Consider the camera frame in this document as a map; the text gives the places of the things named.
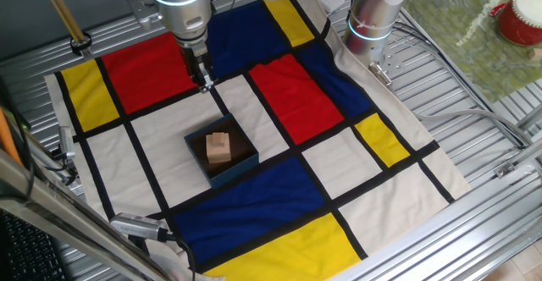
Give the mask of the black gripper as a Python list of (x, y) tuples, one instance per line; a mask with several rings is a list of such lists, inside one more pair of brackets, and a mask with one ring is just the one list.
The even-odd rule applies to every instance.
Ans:
[(217, 80), (213, 74), (211, 55), (207, 46), (207, 34), (201, 34), (194, 38), (182, 38), (174, 34), (174, 39), (180, 46), (186, 71), (192, 81), (204, 82), (203, 93), (211, 91)]

